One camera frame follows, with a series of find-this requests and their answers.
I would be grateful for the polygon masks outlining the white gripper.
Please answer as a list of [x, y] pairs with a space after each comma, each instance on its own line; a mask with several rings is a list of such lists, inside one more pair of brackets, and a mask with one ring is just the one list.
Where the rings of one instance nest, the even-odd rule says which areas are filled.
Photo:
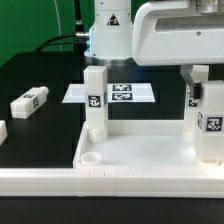
[[224, 63], [224, 0], [158, 0], [134, 19], [132, 56], [141, 66], [181, 65], [189, 97], [201, 97], [188, 64]]

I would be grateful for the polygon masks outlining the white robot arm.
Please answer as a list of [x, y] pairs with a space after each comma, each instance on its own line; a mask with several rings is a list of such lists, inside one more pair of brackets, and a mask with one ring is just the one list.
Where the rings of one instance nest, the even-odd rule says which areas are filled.
[[156, 0], [131, 14], [131, 0], [94, 0], [95, 22], [85, 56], [96, 63], [179, 65], [198, 99], [196, 64], [224, 63], [224, 0]]

